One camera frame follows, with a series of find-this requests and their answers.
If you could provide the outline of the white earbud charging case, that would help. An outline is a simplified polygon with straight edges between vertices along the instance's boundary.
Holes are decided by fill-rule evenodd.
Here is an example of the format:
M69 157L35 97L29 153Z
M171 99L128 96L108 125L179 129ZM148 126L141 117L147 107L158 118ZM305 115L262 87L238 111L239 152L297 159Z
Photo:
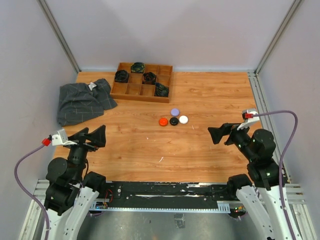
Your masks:
M181 115L178 120L179 120L179 123L183 125L189 122L189 118L186 115Z

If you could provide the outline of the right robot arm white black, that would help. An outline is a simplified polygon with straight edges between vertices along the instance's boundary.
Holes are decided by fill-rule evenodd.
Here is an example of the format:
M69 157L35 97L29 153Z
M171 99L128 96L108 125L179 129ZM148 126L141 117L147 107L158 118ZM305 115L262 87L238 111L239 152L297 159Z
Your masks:
M248 131L236 123L208 128L215 145L227 136L224 144L235 145L248 160L247 174L229 177L227 196L240 200L260 239L300 240L302 235L288 204L282 167L273 159L274 136L266 129L257 129L253 135L248 135Z

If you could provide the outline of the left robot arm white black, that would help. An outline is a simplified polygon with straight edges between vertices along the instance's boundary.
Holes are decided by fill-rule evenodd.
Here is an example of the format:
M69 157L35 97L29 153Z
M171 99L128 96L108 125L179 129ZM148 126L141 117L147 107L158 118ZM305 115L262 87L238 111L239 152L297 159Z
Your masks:
M67 158L56 157L47 167L43 240L75 240L93 202L107 193L106 177L84 173L89 152L106 145L106 126L90 132L87 127L67 136L58 130L45 143L69 149Z

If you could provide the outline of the purple earbud charging case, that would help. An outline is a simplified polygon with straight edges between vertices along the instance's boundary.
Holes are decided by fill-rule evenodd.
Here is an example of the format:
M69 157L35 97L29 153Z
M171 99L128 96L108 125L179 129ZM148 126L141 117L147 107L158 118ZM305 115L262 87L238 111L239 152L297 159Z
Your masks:
M170 111L171 116L177 117L180 115L180 110L178 108L172 108Z

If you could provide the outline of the orange earbud charging case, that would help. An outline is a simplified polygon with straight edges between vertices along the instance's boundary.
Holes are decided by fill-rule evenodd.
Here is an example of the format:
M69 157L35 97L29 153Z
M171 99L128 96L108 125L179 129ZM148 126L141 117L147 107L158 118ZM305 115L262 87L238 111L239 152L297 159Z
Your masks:
M158 124L160 126L162 126L162 127L165 127L165 126L167 126L169 124L169 121L168 121L167 118L162 117L162 118L159 119Z

